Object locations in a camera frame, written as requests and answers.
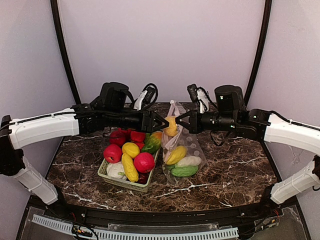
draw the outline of black pole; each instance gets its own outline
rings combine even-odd
[[[72,74],[72,70],[71,70],[71,66],[70,66],[70,62],[69,62],[69,58],[68,58],[64,35],[62,32],[58,2],[57,2],[57,0],[50,0],[50,2],[51,2],[51,10],[52,10],[52,16],[53,16],[56,37],[58,40],[65,73],[68,78],[68,82],[69,82],[75,103],[81,104],[80,96],[79,96],[79,93],[77,90],[76,82],[75,82],[74,76]]]
[[[262,57],[262,53],[264,51],[264,46],[265,46],[265,41],[266,41],[266,36],[267,36],[267,31],[268,31],[268,25],[269,25],[269,19],[270,19],[271,4],[272,4],[272,0],[265,0],[259,42],[258,42],[258,46],[256,48],[256,53],[255,53],[255,58],[254,58],[254,62],[253,62],[253,67],[252,67],[250,79],[249,79],[248,86],[246,88],[245,95],[244,95],[245,105],[248,105],[252,90],[254,88],[259,65],[260,65],[260,61],[261,61],[261,57]]]

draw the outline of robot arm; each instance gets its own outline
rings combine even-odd
[[[131,94],[127,86],[105,83],[100,95],[90,104],[79,104],[31,118],[11,120],[9,115],[3,117],[0,126],[0,174],[18,180],[45,204],[55,203],[59,199],[59,191],[32,167],[22,148],[57,137],[93,133],[105,127],[152,133],[169,126],[156,112],[144,110],[153,94],[140,95],[143,105],[134,109],[124,107],[128,95]]]
[[[262,203],[279,205],[298,193],[320,184],[320,127],[288,120],[274,111],[261,109],[248,111],[242,90],[238,86],[224,85],[216,88],[214,92],[218,111],[202,113],[200,110],[189,111],[177,117],[176,123],[193,134],[205,130],[234,132],[238,137],[286,144],[316,154],[315,158],[299,172],[267,187],[261,199]]]

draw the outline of green plastic basket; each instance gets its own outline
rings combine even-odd
[[[153,155],[154,163],[156,163],[158,160],[159,152],[160,152],[160,149]],[[131,181],[123,180],[123,179],[118,179],[118,178],[115,178],[112,176],[108,176],[107,175],[108,164],[109,163],[106,160],[103,160],[103,162],[101,163],[99,170],[98,170],[98,175],[100,177],[102,177],[106,183],[113,184],[113,185],[123,187],[126,189],[131,189],[131,190],[143,192],[143,193],[148,192],[151,178],[152,178],[152,175],[153,175],[155,169],[152,169],[152,171],[150,172],[149,178],[148,178],[148,181],[146,182],[146,184],[140,184],[140,183],[131,182]]]

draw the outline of plastic bag with vegetables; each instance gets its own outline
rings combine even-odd
[[[170,101],[170,109],[166,120],[169,127],[163,130],[161,146],[163,147],[163,173],[168,182],[178,187],[188,177],[196,175],[207,163],[197,136],[190,134],[181,125],[175,124],[175,117],[186,113],[184,107]]]

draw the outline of white vegetable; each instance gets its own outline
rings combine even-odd
[[[201,161],[201,157],[199,156],[185,156],[175,164],[175,167],[179,168],[187,166],[198,166],[201,163]]]
[[[109,163],[108,166],[106,167],[106,174],[109,177],[113,177],[116,179],[122,179],[122,180],[127,179],[125,175],[125,169],[121,161],[117,163]]]

